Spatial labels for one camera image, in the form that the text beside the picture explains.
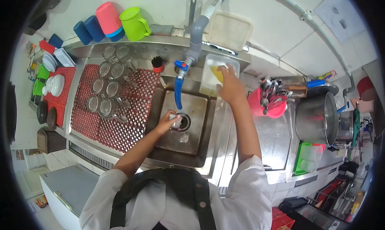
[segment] red mat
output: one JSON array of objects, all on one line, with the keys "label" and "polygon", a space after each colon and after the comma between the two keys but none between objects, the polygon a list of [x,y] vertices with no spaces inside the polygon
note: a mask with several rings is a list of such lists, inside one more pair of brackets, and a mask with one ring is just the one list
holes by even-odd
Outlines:
[{"label": "red mat", "polygon": [[47,93],[47,95],[43,98],[43,100],[45,100],[48,104],[48,110],[52,107],[56,108],[56,125],[60,127],[63,127],[65,104],[67,103],[68,92],[70,90],[75,71],[76,67],[61,67],[57,68],[54,73],[51,72],[49,74],[49,77],[57,74],[64,76],[64,88],[60,96],[55,97],[51,93]]},{"label": "red mat", "polygon": [[98,77],[96,64],[87,64],[76,91],[72,109],[71,128],[88,138],[98,141],[115,150],[126,152],[144,136],[147,117],[150,113],[151,99],[154,96],[160,74],[148,69],[130,76],[138,87],[124,82],[123,98],[128,99],[131,108],[118,108],[118,115],[128,118],[128,123],[104,120],[86,108],[87,98],[92,95],[91,82]]}]

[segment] stainless steel sink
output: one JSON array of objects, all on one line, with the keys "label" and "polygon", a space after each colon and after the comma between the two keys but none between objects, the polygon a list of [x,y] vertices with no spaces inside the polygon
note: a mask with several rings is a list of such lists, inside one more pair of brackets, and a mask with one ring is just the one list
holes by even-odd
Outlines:
[{"label": "stainless steel sink", "polygon": [[[188,115],[190,127],[183,132],[168,131],[156,143],[148,158],[165,163],[201,168],[205,165],[209,152],[217,98],[199,93],[200,82],[185,79],[182,88],[183,109],[179,111],[175,104],[174,83],[175,77],[165,75],[160,77],[155,95],[152,98],[145,134],[153,130],[160,118],[170,109]],[[218,110],[219,114],[224,117],[224,111],[221,111],[221,107]]]}]

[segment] green cloth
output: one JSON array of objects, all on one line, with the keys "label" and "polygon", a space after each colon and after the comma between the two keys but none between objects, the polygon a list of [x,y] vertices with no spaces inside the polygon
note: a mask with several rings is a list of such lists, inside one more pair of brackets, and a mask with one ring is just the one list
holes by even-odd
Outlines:
[{"label": "green cloth", "polygon": [[352,139],[352,147],[355,147],[357,145],[357,139],[359,137],[361,127],[361,120],[360,120],[360,111],[358,108],[354,109],[353,112],[353,139]]}]

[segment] water pipe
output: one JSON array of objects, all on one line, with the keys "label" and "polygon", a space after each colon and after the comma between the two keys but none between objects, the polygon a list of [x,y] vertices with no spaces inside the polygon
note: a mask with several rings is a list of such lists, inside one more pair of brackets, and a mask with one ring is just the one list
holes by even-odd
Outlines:
[{"label": "water pipe", "polygon": [[198,60],[199,55],[202,51],[202,36],[205,27],[209,24],[209,19],[213,15],[214,11],[219,7],[224,0],[213,0],[211,4],[207,7],[205,13],[200,15],[199,18],[191,26],[190,32],[190,49],[187,52],[186,60],[184,63],[180,61],[175,61],[175,65],[180,68],[178,76],[175,78],[175,103],[178,110],[182,109],[182,102],[180,100],[180,95],[182,93],[182,85],[184,77],[186,76],[191,64]]},{"label": "water pipe", "polygon": [[336,49],[334,44],[330,41],[330,39],[326,36],[325,32],[311,18],[311,13],[312,13],[311,10],[304,11],[298,4],[296,4],[292,0],[283,0],[283,1],[287,2],[289,5],[291,5],[294,9],[296,9],[296,11],[298,11],[302,15],[302,17],[301,17],[302,21],[306,21],[307,23],[311,24],[313,27],[315,27],[316,30],[318,30],[320,32],[320,34],[324,37],[326,43],[330,47],[331,51],[333,52],[334,56],[337,58],[337,60],[341,64],[343,70],[349,76],[351,87],[344,89],[343,92],[342,92],[342,96],[344,98],[344,107],[346,108],[347,107],[347,103],[348,103],[347,102],[347,94],[348,93],[352,93],[356,89],[356,86],[354,84],[354,79],[353,79],[352,73],[350,72],[350,70],[346,66],[344,60],[342,59],[341,54],[338,52],[338,50]]}]

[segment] green pitcher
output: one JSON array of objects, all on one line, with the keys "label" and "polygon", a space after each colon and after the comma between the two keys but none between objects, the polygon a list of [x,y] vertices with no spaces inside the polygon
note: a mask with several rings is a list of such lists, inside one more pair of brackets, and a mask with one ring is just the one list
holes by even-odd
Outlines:
[{"label": "green pitcher", "polygon": [[142,18],[141,10],[132,7],[124,10],[120,16],[124,32],[130,41],[138,41],[151,34],[147,21]]}]

